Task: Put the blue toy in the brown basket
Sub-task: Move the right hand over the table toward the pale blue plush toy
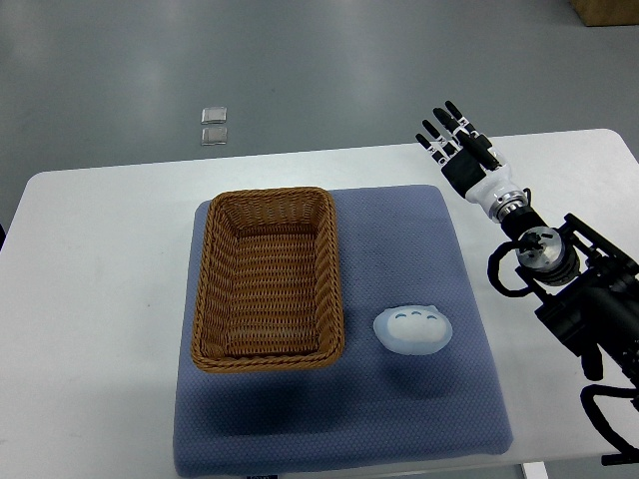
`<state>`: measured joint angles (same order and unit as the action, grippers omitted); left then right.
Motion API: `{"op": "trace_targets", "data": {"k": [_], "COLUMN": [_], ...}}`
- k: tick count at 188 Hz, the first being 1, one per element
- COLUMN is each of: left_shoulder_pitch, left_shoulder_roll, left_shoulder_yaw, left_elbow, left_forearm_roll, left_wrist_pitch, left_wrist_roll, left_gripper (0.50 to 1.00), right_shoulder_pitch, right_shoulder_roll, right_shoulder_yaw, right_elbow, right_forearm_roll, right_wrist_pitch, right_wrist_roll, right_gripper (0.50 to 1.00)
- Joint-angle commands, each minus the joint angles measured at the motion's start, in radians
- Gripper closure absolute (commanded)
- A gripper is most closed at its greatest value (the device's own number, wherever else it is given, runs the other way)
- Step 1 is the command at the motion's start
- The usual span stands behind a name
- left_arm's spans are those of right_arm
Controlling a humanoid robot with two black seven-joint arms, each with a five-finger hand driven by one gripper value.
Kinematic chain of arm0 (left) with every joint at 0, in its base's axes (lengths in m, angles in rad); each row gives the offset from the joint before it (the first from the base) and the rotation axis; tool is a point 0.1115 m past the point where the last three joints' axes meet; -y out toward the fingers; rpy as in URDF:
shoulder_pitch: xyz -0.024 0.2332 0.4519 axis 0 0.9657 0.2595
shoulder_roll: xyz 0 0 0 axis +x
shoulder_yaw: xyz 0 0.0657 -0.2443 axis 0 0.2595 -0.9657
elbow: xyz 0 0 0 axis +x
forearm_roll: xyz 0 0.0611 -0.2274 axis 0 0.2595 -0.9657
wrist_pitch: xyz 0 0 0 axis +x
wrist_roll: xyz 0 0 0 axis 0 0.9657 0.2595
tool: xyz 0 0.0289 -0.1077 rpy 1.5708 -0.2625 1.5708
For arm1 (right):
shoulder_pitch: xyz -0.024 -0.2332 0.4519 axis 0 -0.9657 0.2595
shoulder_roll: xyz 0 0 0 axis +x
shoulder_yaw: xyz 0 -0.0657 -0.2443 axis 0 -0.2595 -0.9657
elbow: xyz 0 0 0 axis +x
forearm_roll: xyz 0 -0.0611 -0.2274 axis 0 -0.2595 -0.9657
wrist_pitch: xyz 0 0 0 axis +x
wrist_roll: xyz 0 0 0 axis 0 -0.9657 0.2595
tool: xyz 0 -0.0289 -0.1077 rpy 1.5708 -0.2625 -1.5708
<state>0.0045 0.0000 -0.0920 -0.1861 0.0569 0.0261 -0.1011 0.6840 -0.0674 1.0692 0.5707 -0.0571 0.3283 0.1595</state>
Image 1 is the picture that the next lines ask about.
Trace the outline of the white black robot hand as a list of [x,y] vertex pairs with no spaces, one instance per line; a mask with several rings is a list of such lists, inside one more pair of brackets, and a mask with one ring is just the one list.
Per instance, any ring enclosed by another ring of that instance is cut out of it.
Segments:
[[434,117],[458,145],[458,131],[470,135],[478,160],[467,149],[457,152],[456,144],[445,138],[428,120],[423,120],[422,125],[430,136],[448,155],[457,153],[448,160],[448,156],[423,134],[416,134],[415,138],[442,166],[441,172],[453,189],[469,203],[480,205],[490,219],[504,219],[515,209],[523,208],[525,193],[512,182],[511,169],[505,157],[485,135],[473,134],[474,126],[451,101],[446,101],[444,106],[432,110]]

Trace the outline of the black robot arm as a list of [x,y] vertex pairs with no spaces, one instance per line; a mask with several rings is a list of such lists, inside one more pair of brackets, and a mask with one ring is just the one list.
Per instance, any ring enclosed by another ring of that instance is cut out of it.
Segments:
[[638,264],[573,214],[550,227],[531,203],[531,191],[511,180],[491,141],[452,102],[423,121],[418,142],[451,187],[480,206],[506,234],[489,257],[487,277],[506,297],[536,295],[537,318],[574,355],[585,376],[603,377],[604,354],[638,382]]

